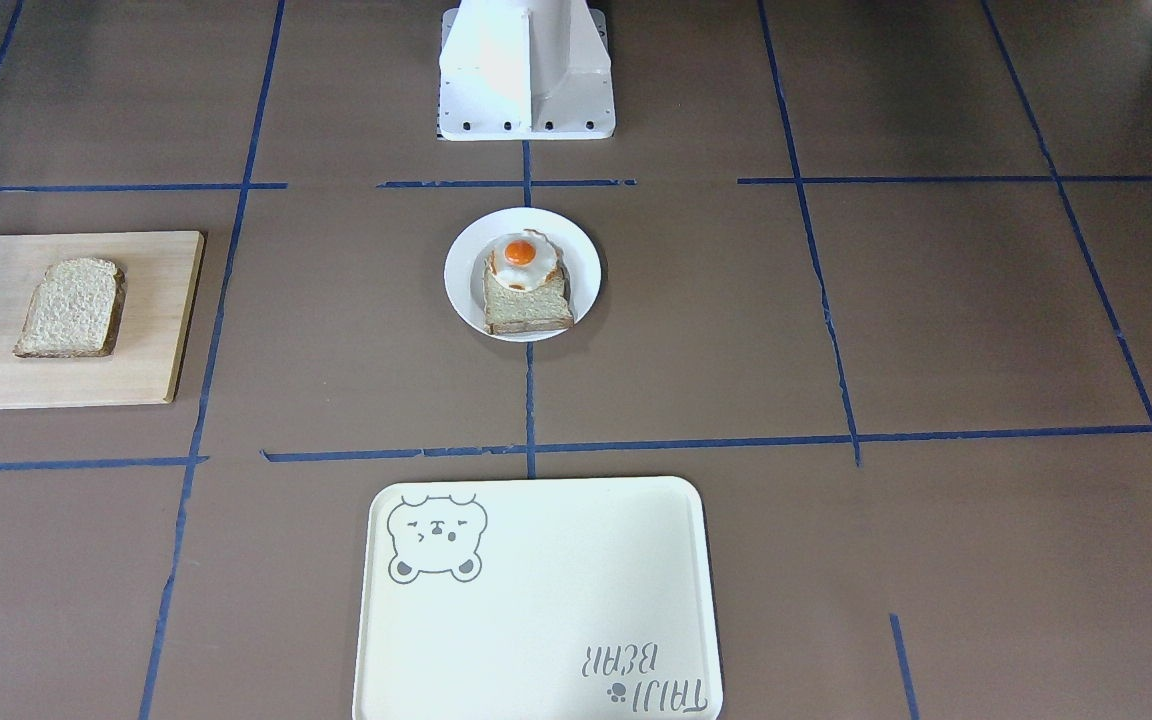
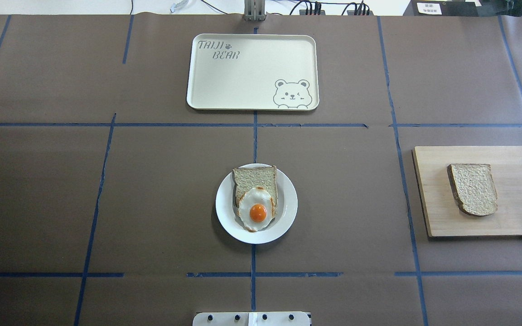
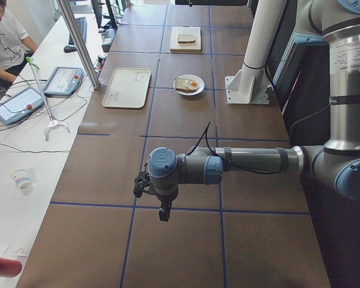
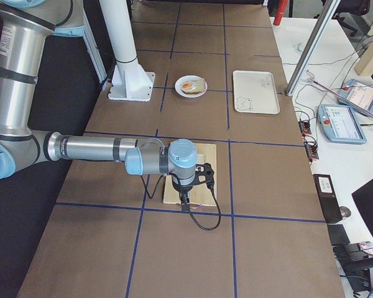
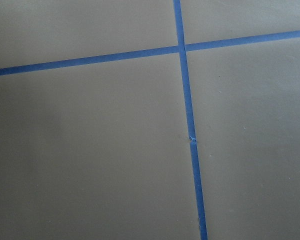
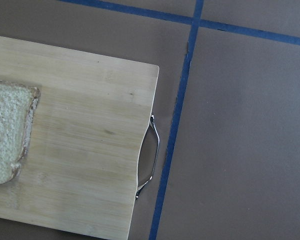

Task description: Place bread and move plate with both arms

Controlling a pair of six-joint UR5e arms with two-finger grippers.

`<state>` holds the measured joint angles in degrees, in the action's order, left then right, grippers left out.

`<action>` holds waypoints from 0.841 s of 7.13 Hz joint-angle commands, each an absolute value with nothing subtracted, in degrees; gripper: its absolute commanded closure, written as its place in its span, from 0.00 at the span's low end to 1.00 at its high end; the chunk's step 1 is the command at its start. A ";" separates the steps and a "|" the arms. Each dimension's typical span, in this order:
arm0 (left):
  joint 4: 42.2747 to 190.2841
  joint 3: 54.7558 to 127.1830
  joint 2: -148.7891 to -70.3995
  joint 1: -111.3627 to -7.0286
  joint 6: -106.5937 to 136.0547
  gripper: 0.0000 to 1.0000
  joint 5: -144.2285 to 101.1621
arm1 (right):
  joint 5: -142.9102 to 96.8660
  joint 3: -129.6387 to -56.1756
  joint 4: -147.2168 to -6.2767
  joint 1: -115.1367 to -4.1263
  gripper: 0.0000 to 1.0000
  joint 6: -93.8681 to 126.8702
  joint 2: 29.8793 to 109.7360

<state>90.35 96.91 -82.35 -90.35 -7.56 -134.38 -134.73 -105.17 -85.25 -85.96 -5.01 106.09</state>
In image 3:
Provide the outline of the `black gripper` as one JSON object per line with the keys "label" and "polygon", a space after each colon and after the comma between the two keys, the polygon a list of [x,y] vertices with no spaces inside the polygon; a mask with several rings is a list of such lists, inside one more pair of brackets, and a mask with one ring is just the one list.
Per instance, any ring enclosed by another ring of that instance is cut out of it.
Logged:
{"label": "black gripper", "polygon": [[143,193],[156,195],[156,192],[151,187],[151,176],[145,171],[139,172],[134,179],[134,196],[141,197]]}

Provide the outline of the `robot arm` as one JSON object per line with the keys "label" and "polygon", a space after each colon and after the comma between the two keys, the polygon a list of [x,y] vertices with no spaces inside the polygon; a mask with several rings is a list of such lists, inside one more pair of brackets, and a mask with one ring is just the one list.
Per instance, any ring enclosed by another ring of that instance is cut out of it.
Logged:
{"label": "robot arm", "polygon": [[211,148],[186,154],[160,147],[134,181],[134,195],[156,196],[171,207],[181,184],[217,184],[224,172],[308,175],[338,194],[360,201],[360,1],[299,1],[295,34],[302,43],[329,44],[329,140],[322,146]]}

